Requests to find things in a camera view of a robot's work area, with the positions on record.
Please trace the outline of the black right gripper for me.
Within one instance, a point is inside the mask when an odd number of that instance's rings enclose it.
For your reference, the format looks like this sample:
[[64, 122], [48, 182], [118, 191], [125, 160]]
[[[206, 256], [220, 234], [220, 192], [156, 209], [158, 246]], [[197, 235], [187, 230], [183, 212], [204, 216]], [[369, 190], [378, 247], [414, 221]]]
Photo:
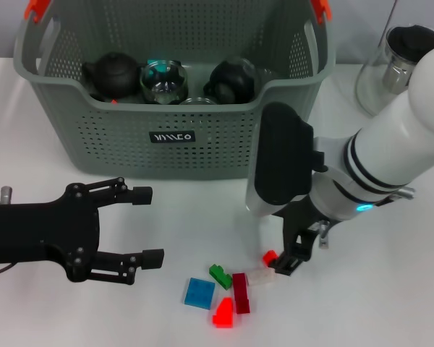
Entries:
[[290, 202], [274, 215], [283, 219], [283, 238], [292, 240], [285, 243], [283, 252], [270, 262], [270, 268], [275, 273], [290, 276], [304, 261], [310, 260], [318, 237], [317, 231], [303, 230], [328, 218], [314, 206], [310, 197]]

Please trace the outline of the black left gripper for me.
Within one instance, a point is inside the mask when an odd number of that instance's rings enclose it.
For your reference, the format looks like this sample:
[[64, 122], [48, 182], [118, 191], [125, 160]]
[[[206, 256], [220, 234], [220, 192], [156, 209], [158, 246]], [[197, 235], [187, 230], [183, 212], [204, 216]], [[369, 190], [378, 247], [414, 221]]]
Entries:
[[96, 280], [131, 286], [137, 269], [162, 267], [164, 250], [97, 253], [98, 207], [150, 205], [152, 198], [151, 187], [130, 189], [125, 178], [117, 177], [70, 184], [52, 202], [0, 205], [0, 264], [50, 261], [61, 265], [72, 282]]

